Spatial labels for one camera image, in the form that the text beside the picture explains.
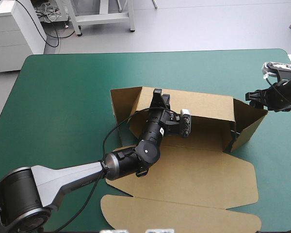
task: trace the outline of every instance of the black cable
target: black cable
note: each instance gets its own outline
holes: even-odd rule
[[[74,214],[74,216],[73,216],[71,219],[69,219],[69,220],[68,220],[64,225],[62,225],[61,227],[59,227],[58,229],[56,229],[56,230],[53,231],[52,233],[57,233],[57,232],[59,232],[60,230],[62,230],[63,228],[65,228],[67,225],[69,225],[69,224],[70,224],[70,223],[71,223],[71,222],[72,222],[72,221],[73,221],[77,216],[79,216],[79,214],[80,214],[80,213],[85,209],[85,207],[87,206],[89,200],[91,199],[91,197],[92,197],[92,195],[93,195],[93,193],[94,193],[94,191],[95,191],[95,189],[96,189],[96,186],[97,186],[97,184],[98,184],[98,181],[102,178],[103,174],[104,174],[104,170],[101,170],[101,172],[100,172],[98,178],[96,179],[96,181],[95,181],[95,183],[94,183],[94,186],[93,186],[91,192],[89,193],[89,195],[88,195],[88,197],[87,197],[85,203],[84,203],[83,206],[79,209],[79,211],[77,211],[77,212]]]
[[[274,87],[274,85],[272,85],[272,83],[268,80],[268,78],[266,78],[266,81],[268,82],[268,84],[278,93],[278,95],[280,95],[288,104],[291,105],[291,101],[289,101],[286,97],[284,97],[278,90],[276,87]]]
[[[145,108],[145,109],[142,109],[142,110],[140,110],[140,111],[138,111],[138,112],[135,112],[134,114],[130,115],[129,117],[127,117],[126,119],[124,119],[122,122],[120,122],[118,125],[116,125],[113,129],[111,129],[111,130],[107,133],[105,139],[103,140],[103,143],[102,143],[102,151],[103,151],[103,162],[104,162],[104,163],[106,163],[106,149],[105,149],[105,143],[106,143],[106,140],[108,139],[108,137],[110,136],[110,134],[111,134],[114,130],[116,130],[118,127],[120,127],[124,122],[128,121],[129,119],[131,119],[131,118],[134,117],[135,115],[137,115],[137,114],[139,114],[139,113],[141,113],[141,112],[148,111],[148,110],[150,110],[150,109],[162,109],[162,110],[166,110],[166,111],[169,111],[169,112],[174,113],[174,114],[177,115],[177,113],[176,113],[175,111],[170,110],[170,109],[168,109],[168,108],[161,108],[161,107],[150,107],[150,108]]]
[[[46,32],[45,32],[45,34],[48,35],[48,36],[50,36],[50,37],[53,37],[53,38],[57,38],[57,39],[65,39],[65,38],[68,38],[68,37],[72,36],[74,32],[75,32],[75,31],[73,31],[71,34],[69,34],[69,35],[67,35],[67,36],[62,36],[62,37],[52,36],[52,35],[50,35],[50,34],[48,34],[48,33],[46,33]]]
[[[49,46],[51,46],[51,47],[53,47],[53,48],[56,48],[56,47],[58,47],[59,46],[59,39],[57,39],[57,45],[56,46],[54,46],[54,45],[51,45],[51,44],[49,44],[47,41],[46,41],[46,39],[44,39],[43,38],[43,36],[42,36],[42,34],[40,33],[40,31],[39,31],[39,29],[38,29],[38,26],[36,25],[36,23],[35,23],[35,21],[34,21],[34,19],[32,18],[32,16],[30,15],[30,13],[29,13],[29,11],[27,10],[27,8],[19,1],[19,0],[15,0],[15,1],[17,1],[24,9],[25,9],[25,11],[28,13],[28,15],[30,16],[30,18],[31,18],[31,20],[33,21],[33,23],[34,23],[34,25],[35,25],[35,28],[37,29],[37,31],[38,31],[38,33],[40,34],[40,36],[41,36],[41,38],[44,40],[44,42],[46,43],[46,44],[48,44]]]

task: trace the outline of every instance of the white cabinet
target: white cabinet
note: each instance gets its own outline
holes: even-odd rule
[[[19,1],[46,39],[30,0]],[[0,1],[0,72],[20,70],[28,56],[43,54],[44,47],[45,42],[25,9],[14,0]]]

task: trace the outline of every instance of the cardboard box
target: cardboard box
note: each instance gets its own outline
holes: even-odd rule
[[[117,122],[150,106],[153,87],[111,91]],[[163,90],[170,94],[171,109],[189,109],[189,138],[164,137],[161,158],[145,177],[134,174],[108,184],[132,195],[106,195],[101,209],[115,229],[142,233],[146,229],[173,228],[176,233],[254,233],[260,229],[257,216],[226,209],[258,201],[255,170],[251,163],[223,151],[233,151],[247,142],[266,110],[255,109],[231,96]],[[147,112],[130,122],[138,137]]]

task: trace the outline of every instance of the box flap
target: box flap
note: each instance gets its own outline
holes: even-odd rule
[[[230,151],[236,150],[249,141],[267,113],[265,109],[256,109],[240,100],[234,99],[234,114],[238,136],[232,143]]]
[[[258,201],[251,163],[219,151],[161,146],[160,160],[141,178],[107,183],[134,197],[227,209]]]
[[[131,113],[150,106],[153,87],[142,87],[137,104]],[[163,94],[170,95],[171,109],[180,113],[182,108],[189,109],[192,116],[235,121],[232,96],[206,94],[198,92],[162,89]]]
[[[113,113],[119,123],[129,116],[131,108],[140,94],[142,87],[131,87],[111,90]]]
[[[253,233],[261,228],[255,215],[141,198],[106,195],[101,209],[113,228],[130,233],[155,228],[172,228],[176,233]]]
[[[265,116],[262,116],[260,119],[255,121],[253,124],[249,125],[247,128],[242,130],[242,133],[239,135],[237,140],[234,142],[231,151],[236,150],[237,148],[241,147],[244,143],[249,141],[251,136],[254,134],[254,132],[257,130],[258,126],[262,122]]]

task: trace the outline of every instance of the green table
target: green table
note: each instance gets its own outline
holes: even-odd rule
[[[0,178],[20,166],[61,168],[100,159],[102,140],[115,125],[110,89],[145,85],[244,100],[246,92],[268,86],[261,73],[268,61],[290,62],[283,50],[30,56],[0,116]],[[119,146],[115,133],[107,149]],[[270,112],[233,155],[253,163],[259,189],[258,203],[235,210],[259,216],[264,231],[291,229],[291,113]],[[68,194],[46,230],[69,219],[90,188]],[[65,230],[109,228],[100,210],[105,194],[121,192],[101,181]]]

